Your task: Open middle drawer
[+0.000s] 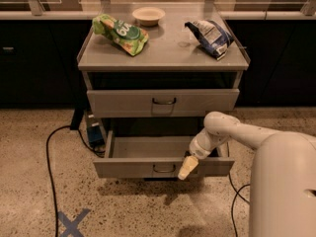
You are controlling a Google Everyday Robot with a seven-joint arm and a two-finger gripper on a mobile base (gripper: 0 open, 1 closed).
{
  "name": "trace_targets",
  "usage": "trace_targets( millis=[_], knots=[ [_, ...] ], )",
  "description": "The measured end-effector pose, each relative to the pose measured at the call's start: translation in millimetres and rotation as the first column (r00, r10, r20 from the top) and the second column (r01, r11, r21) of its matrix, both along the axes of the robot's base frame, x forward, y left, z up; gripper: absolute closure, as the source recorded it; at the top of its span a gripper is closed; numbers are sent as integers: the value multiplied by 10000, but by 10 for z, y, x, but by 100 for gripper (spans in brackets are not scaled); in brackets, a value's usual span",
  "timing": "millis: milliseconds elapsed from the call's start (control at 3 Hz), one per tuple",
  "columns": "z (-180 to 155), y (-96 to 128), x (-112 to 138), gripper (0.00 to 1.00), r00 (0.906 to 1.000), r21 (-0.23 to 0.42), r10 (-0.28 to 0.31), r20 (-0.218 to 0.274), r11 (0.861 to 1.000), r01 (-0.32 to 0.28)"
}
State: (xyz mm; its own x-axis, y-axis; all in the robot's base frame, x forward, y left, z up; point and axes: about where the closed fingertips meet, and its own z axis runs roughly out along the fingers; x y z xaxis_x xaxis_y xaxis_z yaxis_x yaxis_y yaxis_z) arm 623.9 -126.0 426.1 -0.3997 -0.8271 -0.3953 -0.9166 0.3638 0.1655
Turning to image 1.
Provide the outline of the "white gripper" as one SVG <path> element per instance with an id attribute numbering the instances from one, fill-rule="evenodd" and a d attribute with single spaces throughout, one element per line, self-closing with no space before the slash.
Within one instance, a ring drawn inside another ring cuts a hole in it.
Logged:
<path id="1" fill-rule="evenodd" d="M 178 178 L 184 180 L 191 171 L 198 165 L 198 160 L 205 159 L 221 143 L 221 137 L 202 129 L 191 141 L 189 146 L 190 154 L 185 158 L 180 168 Z"/>

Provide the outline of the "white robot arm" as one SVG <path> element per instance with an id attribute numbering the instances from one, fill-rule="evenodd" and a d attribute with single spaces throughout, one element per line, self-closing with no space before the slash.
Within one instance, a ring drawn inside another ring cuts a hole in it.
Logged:
<path id="1" fill-rule="evenodd" d="M 190 143 L 178 178 L 234 139 L 253 149 L 249 237 L 316 237 L 316 137 L 245 124 L 211 112 Z"/>

